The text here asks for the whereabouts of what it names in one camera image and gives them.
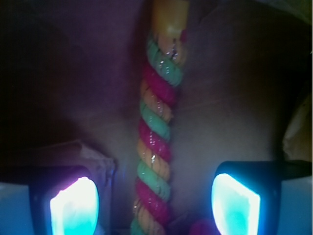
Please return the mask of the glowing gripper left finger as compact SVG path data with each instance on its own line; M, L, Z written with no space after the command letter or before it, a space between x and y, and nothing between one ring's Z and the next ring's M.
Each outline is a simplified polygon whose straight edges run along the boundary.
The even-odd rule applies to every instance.
M32 168L29 179L35 234L94 234L99 215L99 193L86 167Z

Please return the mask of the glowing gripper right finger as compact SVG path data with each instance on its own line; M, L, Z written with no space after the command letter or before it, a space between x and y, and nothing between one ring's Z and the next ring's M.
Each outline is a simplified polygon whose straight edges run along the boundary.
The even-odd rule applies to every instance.
M275 235L281 185L279 163L226 161L211 188L214 221L222 235Z

